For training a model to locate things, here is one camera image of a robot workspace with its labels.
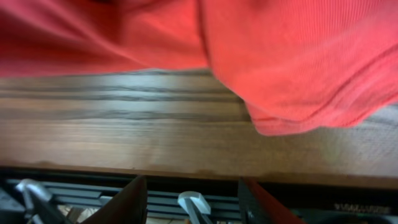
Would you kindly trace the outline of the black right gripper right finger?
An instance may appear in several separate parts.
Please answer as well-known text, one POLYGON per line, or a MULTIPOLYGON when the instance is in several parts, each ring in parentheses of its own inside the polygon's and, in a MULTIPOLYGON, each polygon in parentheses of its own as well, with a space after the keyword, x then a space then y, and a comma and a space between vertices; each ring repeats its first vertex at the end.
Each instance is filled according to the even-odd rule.
POLYGON ((244 224, 304 224, 253 179, 240 179, 239 210, 244 224))

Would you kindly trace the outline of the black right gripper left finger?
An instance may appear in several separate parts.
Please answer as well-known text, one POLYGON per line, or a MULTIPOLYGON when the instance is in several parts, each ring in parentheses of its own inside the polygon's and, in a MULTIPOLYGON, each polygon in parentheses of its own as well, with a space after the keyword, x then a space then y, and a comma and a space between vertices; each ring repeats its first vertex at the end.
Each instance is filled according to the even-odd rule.
POLYGON ((140 175, 81 224, 145 224, 146 219, 147 181, 140 175))

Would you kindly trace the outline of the red t-shirt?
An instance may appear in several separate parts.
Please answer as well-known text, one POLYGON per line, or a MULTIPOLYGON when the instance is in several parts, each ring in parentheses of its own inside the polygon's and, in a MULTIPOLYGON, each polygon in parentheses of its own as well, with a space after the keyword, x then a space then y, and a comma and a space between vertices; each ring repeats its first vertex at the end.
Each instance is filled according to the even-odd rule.
POLYGON ((397 101, 397 2, 1 1, 1 75, 210 68, 263 135, 397 101))

